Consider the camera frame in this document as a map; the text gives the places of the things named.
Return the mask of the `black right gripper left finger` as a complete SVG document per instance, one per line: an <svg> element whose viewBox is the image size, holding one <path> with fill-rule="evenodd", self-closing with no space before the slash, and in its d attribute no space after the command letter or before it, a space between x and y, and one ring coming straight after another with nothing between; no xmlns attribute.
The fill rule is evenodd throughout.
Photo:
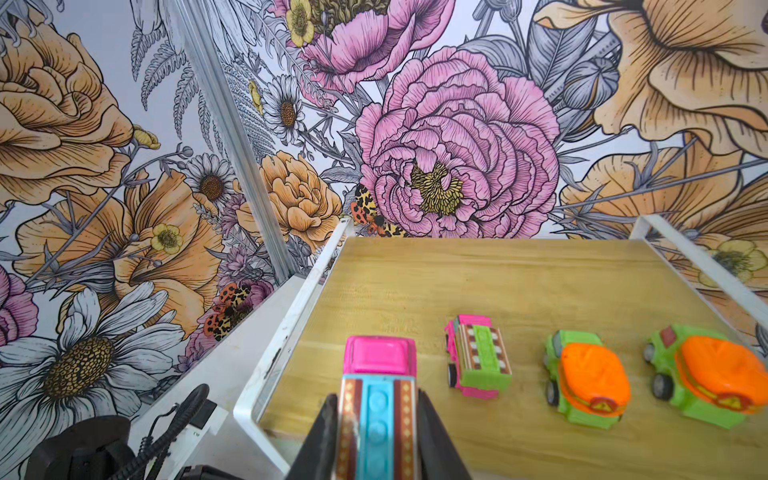
<svg viewBox="0 0 768 480"><path fill-rule="evenodd" d="M338 395L329 394L305 438L287 480L329 480L335 461Z"/></svg>

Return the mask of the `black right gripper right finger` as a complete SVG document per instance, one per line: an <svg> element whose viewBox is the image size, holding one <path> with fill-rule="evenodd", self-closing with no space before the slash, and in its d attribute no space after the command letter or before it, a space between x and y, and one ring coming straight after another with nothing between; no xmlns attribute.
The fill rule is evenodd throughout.
<svg viewBox="0 0 768 480"><path fill-rule="evenodd" d="M454 446L427 393L418 391L417 444L421 478L428 480L470 480L471 475Z"/></svg>

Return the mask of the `orange green toy car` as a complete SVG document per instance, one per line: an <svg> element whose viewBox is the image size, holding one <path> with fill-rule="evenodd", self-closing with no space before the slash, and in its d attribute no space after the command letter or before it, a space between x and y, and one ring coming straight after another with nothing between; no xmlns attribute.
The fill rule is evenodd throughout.
<svg viewBox="0 0 768 480"><path fill-rule="evenodd" d="M714 330L671 324L653 332L643 358L653 396L688 418L731 429L767 407L767 368Z"/></svg>

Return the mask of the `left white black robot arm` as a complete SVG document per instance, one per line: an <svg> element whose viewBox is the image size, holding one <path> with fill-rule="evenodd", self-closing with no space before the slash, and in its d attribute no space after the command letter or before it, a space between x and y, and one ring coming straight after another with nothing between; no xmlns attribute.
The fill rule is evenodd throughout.
<svg viewBox="0 0 768 480"><path fill-rule="evenodd" d="M121 416L77 422L33 449L23 479L108 479L135 458L130 426Z"/></svg>

